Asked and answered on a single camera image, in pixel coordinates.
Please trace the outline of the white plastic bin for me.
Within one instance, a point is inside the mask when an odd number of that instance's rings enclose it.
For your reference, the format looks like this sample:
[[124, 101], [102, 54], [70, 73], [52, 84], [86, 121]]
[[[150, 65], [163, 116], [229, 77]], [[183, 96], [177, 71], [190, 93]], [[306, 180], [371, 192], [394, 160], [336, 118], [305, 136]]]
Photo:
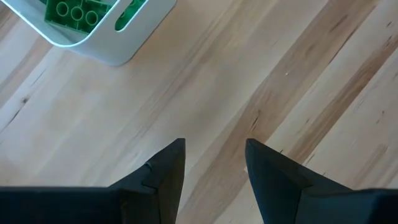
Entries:
[[0, 0], [52, 45], [108, 65], [128, 62], [153, 33], [177, 0], [144, 0], [121, 29], [116, 21], [133, 0], [116, 0], [89, 34], [79, 34], [44, 21], [45, 5], [39, 0]]

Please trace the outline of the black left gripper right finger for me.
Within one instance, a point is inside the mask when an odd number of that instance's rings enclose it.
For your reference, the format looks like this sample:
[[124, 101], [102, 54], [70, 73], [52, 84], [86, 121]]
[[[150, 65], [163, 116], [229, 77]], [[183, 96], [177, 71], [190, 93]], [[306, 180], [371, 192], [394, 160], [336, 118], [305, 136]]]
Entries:
[[256, 139], [245, 158], [264, 224], [398, 224], [398, 189], [352, 190]]

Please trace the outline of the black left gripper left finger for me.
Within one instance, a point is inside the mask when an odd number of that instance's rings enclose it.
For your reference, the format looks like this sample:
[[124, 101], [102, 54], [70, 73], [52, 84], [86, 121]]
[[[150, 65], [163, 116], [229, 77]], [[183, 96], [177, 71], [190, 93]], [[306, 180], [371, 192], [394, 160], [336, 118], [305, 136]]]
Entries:
[[0, 187], [0, 224], [175, 224], [185, 139], [108, 187]]

